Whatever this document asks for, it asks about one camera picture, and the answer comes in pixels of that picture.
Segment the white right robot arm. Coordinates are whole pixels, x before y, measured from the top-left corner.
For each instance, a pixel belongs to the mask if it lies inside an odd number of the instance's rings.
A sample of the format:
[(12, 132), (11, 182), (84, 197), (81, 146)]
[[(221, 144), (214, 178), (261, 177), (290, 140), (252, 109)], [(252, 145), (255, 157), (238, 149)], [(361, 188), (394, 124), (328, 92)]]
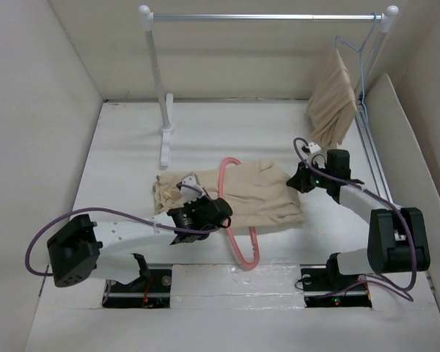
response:
[(327, 151), (323, 168), (298, 154), (300, 162), (286, 185), (302, 194), (322, 188), (338, 204), (352, 210), (369, 226), (367, 246), (352, 252), (333, 253), (324, 271), (326, 284), (340, 289), (351, 276), (369, 275), (390, 283), (386, 274), (410, 273), (409, 291), (417, 274), (430, 266), (430, 252), (422, 211), (401, 208), (351, 178), (350, 154), (346, 150)]

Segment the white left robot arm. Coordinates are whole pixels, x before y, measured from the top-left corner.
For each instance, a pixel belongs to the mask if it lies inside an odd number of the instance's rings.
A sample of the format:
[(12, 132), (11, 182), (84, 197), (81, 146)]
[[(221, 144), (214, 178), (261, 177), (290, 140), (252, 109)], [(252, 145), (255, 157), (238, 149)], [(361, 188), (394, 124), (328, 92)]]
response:
[(124, 221), (94, 222), (84, 213), (71, 219), (47, 242), (56, 287), (88, 278), (144, 289), (151, 279), (143, 246), (203, 241), (231, 223), (232, 208), (207, 196), (148, 219), (126, 215)]

